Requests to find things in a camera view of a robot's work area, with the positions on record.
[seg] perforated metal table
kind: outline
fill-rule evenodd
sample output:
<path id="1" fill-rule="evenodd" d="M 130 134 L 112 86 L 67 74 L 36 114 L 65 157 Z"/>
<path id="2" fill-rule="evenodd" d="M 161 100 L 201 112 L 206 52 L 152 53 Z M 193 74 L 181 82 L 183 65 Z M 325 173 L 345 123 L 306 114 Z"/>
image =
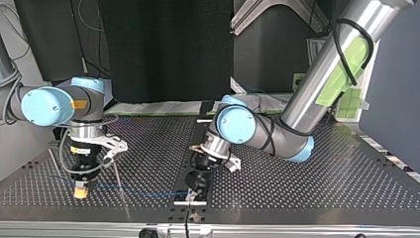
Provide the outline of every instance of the perforated metal table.
<path id="1" fill-rule="evenodd" d="M 84 200 L 72 197 L 68 176 L 45 153 L 0 182 L 0 220 L 182 224 L 187 207 L 173 200 L 190 170 L 187 148 L 199 126 L 196 117 L 111 124 L 130 147 L 117 162 L 124 192 L 109 169 Z M 345 126 L 322 122 L 314 137 L 304 164 L 234 146 L 242 170 L 216 174 L 207 205 L 190 208 L 189 224 L 420 227 L 417 181 Z"/>

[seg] small orange object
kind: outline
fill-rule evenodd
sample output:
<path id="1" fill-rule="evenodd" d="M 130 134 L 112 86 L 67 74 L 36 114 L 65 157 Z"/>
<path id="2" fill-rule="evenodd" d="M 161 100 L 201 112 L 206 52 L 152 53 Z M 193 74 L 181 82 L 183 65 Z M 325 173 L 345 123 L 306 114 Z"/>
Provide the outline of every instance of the small orange object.
<path id="1" fill-rule="evenodd" d="M 73 109 L 84 109 L 86 108 L 87 100 L 73 100 L 71 101 L 71 107 Z"/>
<path id="2" fill-rule="evenodd" d="M 74 198 L 83 199 L 87 197 L 87 188 L 86 187 L 75 187 L 74 188 Z"/>

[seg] white wall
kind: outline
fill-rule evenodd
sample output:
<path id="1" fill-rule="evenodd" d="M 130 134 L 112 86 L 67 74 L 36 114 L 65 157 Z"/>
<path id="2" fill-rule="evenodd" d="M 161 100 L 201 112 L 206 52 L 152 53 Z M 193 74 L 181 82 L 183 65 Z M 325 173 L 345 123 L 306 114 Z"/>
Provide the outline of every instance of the white wall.
<path id="1" fill-rule="evenodd" d="M 13 0 L 0 0 L 14 7 Z M 19 22 L 8 10 L 5 13 L 18 30 Z M 25 52 L 27 45 L 13 31 L 7 20 L 0 14 L 0 34 L 11 58 L 16 58 Z M 31 52 L 23 59 L 16 61 L 23 79 L 28 86 L 47 85 L 43 82 L 34 56 Z M 40 155 L 47 143 L 53 139 L 51 128 L 41 128 L 28 122 L 18 122 L 13 126 L 0 127 L 0 180 L 17 170 L 27 161 Z"/>

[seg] black curtain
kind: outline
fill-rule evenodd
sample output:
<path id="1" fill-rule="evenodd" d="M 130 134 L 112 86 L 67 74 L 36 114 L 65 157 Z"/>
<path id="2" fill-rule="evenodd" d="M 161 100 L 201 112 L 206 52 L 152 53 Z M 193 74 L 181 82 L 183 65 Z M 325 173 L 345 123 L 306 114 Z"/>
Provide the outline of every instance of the black curtain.
<path id="1" fill-rule="evenodd" d="M 114 97 L 217 100 L 230 92 L 232 0 L 100 0 Z"/>

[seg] green sticker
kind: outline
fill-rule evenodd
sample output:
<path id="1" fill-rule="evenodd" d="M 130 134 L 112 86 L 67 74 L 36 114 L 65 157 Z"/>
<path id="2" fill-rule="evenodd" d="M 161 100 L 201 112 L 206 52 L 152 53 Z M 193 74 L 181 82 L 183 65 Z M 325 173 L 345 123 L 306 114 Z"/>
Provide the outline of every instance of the green sticker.
<path id="1" fill-rule="evenodd" d="M 358 115 L 361 107 L 362 90 L 359 88 L 350 88 L 340 99 L 337 110 L 337 118 L 354 119 Z"/>
<path id="2" fill-rule="evenodd" d="M 365 62 L 367 54 L 367 42 L 360 37 L 355 38 L 345 51 L 346 60 L 355 79 L 358 79 L 364 73 L 361 66 Z M 327 107 L 333 105 L 339 94 L 351 86 L 352 82 L 344 71 L 341 61 L 339 61 L 319 94 L 316 104 Z"/>

